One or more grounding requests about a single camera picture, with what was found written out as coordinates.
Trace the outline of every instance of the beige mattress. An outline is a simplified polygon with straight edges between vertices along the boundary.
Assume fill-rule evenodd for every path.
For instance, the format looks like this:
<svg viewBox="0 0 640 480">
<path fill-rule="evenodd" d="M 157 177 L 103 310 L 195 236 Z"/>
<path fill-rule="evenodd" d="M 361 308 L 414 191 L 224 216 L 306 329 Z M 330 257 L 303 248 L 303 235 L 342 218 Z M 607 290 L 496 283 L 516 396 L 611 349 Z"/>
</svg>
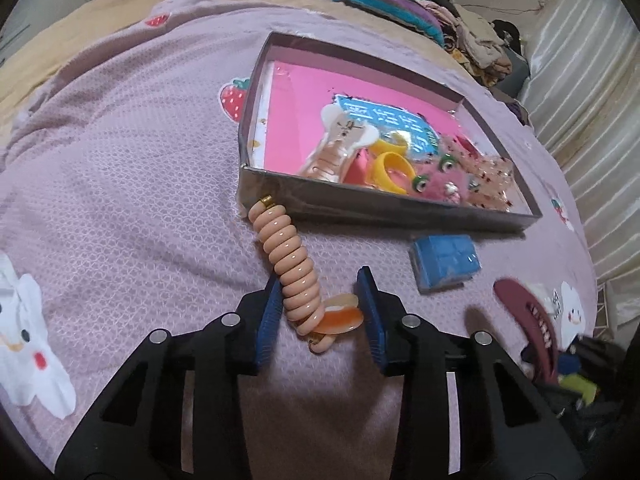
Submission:
<svg viewBox="0 0 640 480">
<path fill-rule="evenodd" d="M 94 0 L 43 30 L 0 68 L 0 146 L 6 144 L 15 113 L 31 93 L 84 47 L 138 22 L 162 0 Z M 324 12 L 340 20 L 375 30 L 420 53 L 444 68 L 460 67 L 443 49 L 424 36 L 362 10 L 331 0 L 258 0 Z"/>
</svg>

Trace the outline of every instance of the toy eye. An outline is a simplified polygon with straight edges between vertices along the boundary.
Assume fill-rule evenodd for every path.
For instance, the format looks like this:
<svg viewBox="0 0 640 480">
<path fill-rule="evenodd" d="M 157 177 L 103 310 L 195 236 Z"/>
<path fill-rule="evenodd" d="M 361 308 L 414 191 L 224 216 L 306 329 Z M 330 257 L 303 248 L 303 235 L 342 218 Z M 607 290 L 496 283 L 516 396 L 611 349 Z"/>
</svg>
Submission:
<svg viewBox="0 0 640 480">
<path fill-rule="evenodd" d="M 422 193 L 425 189 L 427 189 L 427 184 L 429 183 L 428 175 L 418 175 L 411 182 L 411 187 L 414 191 L 418 193 Z"/>
<path fill-rule="evenodd" d="M 458 160 L 452 155 L 443 155 L 438 163 L 438 169 L 445 173 L 452 168 L 455 168 L 458 164 Z"/>
</svg>

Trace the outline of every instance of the pink paper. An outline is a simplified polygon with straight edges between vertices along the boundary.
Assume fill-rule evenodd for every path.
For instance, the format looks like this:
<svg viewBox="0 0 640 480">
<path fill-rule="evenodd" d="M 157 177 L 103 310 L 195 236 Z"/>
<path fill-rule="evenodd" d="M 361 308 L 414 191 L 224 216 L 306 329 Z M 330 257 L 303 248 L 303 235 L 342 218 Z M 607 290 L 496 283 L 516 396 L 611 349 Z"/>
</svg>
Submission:
<svg viewBox="0 0 640 480">
<path fill-rule="evenodd" d="M 448 112 L 414 96 L 352 76 L 275 61 L 264 149 L 265 170 L 298 172 L 324 135 L 320 110 L 334 101 L 335 94 L 421 114 L 439 134 L 455 136 L 462 132 L 460 124 Z"/>
</svg>

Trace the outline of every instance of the blue cube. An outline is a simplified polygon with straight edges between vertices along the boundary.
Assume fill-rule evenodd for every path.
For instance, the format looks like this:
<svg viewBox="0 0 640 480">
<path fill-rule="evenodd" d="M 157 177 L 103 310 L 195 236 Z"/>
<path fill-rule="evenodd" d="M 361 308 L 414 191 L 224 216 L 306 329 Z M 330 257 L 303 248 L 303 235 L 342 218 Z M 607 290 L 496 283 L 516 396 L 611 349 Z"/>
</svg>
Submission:
<svg viewBox="0 0 640 480">
<path fill-rule="evenodd" d="M 480 270 L 476 248 L 468 235 L 418 238 L 412 244 L 411 260 L 420 292 L 464 282 Z"/>
</svg>

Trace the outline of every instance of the sheer pleated curtain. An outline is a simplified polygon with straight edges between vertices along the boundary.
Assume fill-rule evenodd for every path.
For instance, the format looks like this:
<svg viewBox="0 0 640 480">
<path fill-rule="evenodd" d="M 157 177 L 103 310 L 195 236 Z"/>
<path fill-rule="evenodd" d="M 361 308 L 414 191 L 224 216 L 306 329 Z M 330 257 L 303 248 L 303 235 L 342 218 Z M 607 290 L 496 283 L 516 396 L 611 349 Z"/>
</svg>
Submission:
<svg viewBox="0 0 640 480">
<path fill-rule="evenodd" d="M 620 0 L 552 0 L 519 99 L 574 194 L 618 324 L 640 316 L 640 32 Z"/>
</svg>

